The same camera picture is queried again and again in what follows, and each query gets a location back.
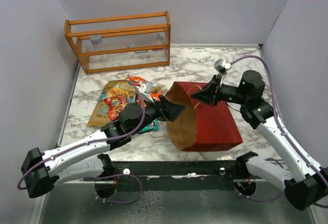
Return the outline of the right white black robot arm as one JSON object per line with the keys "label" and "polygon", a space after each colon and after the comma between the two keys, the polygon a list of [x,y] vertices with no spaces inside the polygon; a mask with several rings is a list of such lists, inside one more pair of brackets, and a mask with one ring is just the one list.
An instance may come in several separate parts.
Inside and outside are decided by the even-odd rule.
{"label": "right white black robot arm", "polygon": [[271,144],[287,168],[248,152],[237,158],[236,174],[240,178],[255,175],[266,180],[282,190],[294,208],[302,211],[327,196],[327,168],[310,157],[274,116],[273,107],[262,98],[264,88],[261,74],[247,70],[237,87],[222,84],[221,77],[214,75],[190,97],[211,107],[220,101],[240,105],[242,118]]}

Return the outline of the teal Fox's candy bag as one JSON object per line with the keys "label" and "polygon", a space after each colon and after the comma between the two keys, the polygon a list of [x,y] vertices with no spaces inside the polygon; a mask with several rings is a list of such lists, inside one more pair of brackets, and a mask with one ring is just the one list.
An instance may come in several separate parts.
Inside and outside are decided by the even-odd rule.
{"label": "teal Fox's candy bag", "polygon": [[143,129],[141,129],[138,134],[143,134],[143,133],[148,133],[151,131],[158,131],[159,130],[159,126],[158,126],[158,121],[154,120],[153,122],[151,122],[150,124],[148,124],[147,126],[145,126]]}

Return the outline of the gold teal chips bag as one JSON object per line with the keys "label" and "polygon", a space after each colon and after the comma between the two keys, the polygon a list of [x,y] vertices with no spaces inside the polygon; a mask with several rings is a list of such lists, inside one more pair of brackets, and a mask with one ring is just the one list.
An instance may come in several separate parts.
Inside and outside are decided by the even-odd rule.
{"label": "gold teal chips bag", "polygon": [[136,101],[136,97],[136,90],[127,80],[108,81],[102,90],[87,126],[102,127],[108,122],[114,121],[127,104]]}

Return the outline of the orange silver snack packet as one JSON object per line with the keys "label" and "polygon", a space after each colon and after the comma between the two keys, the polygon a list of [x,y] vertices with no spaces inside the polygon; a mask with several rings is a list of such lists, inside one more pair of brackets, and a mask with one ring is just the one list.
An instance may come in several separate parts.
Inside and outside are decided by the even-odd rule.
{"label": "orange silver snack packet", "polygon": [[163,95],[163,90],[160,86],[153,87],[151,90],[151,98],[155,101],[160,101],[160,96]]}

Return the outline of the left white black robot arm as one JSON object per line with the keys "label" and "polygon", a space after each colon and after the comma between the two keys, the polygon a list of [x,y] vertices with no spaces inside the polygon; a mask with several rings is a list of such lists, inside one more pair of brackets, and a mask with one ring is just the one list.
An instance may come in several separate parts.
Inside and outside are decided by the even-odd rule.
{"label": "left white black robot arm", "polygon": [[107,123],[93,134],[59,149],[42,152],[29,150],[20,168],[22,177],[17,188],[26,190],[29,198],[50,192],[56,184],[78,178],[99,177],[108,180],[113,167],[106,162],[91,166],[86,159],[122,147],[153,120],[175,121],[185,105],[168,101],[130,103],[120,111],[118,119]]}

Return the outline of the orange white snack packet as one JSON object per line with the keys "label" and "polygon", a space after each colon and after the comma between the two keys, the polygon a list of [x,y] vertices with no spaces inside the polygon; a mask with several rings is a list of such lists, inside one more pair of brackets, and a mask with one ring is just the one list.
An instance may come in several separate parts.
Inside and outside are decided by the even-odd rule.
{"label": "orange white snack packet", "polygon": [[133,75],[130,75],[130,74],[127,75],[127,80],[132,81],[132,82],[135,84],[135,86],[138,86],[138,87],[139,87],[142,83],[146,82],[145,79],[143,79],[143,78],[141,78],[141,77],[139,77],[139,76],[133,76]]}

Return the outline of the red pretzel snack bag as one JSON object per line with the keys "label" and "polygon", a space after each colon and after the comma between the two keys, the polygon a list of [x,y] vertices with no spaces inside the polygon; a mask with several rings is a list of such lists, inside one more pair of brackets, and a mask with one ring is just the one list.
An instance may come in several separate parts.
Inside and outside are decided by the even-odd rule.
{"label": "red pretzel snack bag", "polygon": [[125,95],[117,95],[104,99],[104,102],[109,106],[109,119],[114,121],[118,119],[119,113],[128,104]]}

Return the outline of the red brown paper bag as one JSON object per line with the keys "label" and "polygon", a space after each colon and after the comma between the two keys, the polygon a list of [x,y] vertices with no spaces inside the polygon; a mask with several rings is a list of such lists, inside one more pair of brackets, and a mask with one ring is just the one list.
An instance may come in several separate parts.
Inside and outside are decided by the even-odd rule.
{"label": "red brown paper bag", "polygon": [[188,152],[228,151],[243,143],[229,107],[218,103],[210,107],[190,95],[205,83],[173,82],[165,98],[184,105],[175,121],[166,122],[168,137],[177,150]]}

